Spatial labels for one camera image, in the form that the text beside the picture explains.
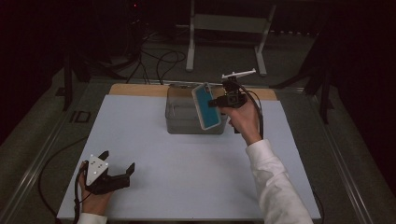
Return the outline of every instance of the wrist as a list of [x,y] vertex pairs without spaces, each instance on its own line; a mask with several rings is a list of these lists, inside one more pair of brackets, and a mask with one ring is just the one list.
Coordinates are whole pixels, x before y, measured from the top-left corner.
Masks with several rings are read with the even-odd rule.
[[101,206],[101,205],[82,208],[83,213],[94,214],[97,216],[103,216],[105,214],[105,211],[106,211],[106,206]]
[[244,136],[244,139],[245,139],[245,141],[247,143],[247,146],[250,146],[253,143],[261,141],[262,137],[260,136],[259,133],[255,132],[255,133],[252,133],[252,134],[247,134],[246,136]]

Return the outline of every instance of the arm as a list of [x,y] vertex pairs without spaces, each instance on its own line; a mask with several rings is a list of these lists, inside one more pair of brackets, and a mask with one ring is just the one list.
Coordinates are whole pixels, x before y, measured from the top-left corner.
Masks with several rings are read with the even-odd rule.
[[221,108],[247,143],[246,152],[256,183],[259,206],[265,223],[312,223],[303,202],[290,183],[285,166],[258,131],[258,115],[250,100],[234,109]]
[[85,176],[81,174],[78,183],[81,187],[82,212],[78,224],[105,224],[107,222],[105,211],[113,192],[102,195],[91,194],[85,190],[84,180]]

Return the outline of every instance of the hand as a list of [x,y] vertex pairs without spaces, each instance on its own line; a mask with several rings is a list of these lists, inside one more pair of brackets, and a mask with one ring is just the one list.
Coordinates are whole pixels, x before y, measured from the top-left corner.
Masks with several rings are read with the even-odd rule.
[[95,195],[85,190],[85,175],[81,173],[78,179],[79,186],[81,187],[81,200],[82,200],[82,212],[103,216],[105,214],[108,202],[114,191]]
[[242,134],[248,146],[262,140],[258,129],[259,115],[254,104],[247,97],[247,102],[239,108],[219,108],[221,113],[231,118],[230,124]]

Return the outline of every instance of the floor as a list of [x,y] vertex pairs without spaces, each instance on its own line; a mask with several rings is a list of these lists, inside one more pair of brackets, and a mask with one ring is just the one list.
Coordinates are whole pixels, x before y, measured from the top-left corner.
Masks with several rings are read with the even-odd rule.
[[[194,70],[186,72],[182,59],[187,54],[187,40],[184,30],[176,40],[153,34],[142,48],[144,66],[134,72],[133,64],[118,73],[131,77],[129,83],[159,84],[158,76],[162,75],[165,84],[220,83],[222,74],[257,66],[254,42],[224,39],[214,43],[201,38],[197,40]],[[263,53],[268,75],[241,77],[240,83],[268,88],[295,76],[314,41],[301,35],[270,34]],[[1,146],[1,223],[53,222],[53,214],[42,203],[38,189],[56,214],[103,97],[112,84],[125,82],[91,72],[89,83],[74,78],[74,101],[69,110],[63,111],[64,98],[55,96],[64,85],[61,70],[54,76],[52,87]],[[396,200],[343,108],[337,89],[331,89],[332,108],[326,125],[318,116],[316,96],[303,92],[305,82],[303,79],[276,90],[276,97],[284,106],[308,178],[318,195],[318,206],[323,208],[324,219],[316,223],[396,223]],[[85,123],[73,122],[74,111],[88,111],[92,118]]]

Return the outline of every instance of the metal stand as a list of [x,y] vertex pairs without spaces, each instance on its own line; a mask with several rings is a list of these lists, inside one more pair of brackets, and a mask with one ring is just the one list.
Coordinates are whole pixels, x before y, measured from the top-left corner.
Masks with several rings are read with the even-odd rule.
[[186,65],[186,70],[188,72],[191,72],[194,67],[194,53],[195,53],[194,31],[195,29],[203,29],[203,30],[235,31],[235,32],[262,34],[262,41],[260,42],[259,46],[255,47],[254,51],[256,54],[256,60],[257,60],[257,65],[259,67],[260,76],[264,77],[267,75],[264,59],[262,57],[262,49],[264,47],[265,40],[270,31],[271,21],[275,14],[276,5],[272,5],[268,18],[266,19],[195,14],[194,5],[195,5],[195,1],[191,0],[190,44],[189,44],[189,52],[187,54],[187,65]]

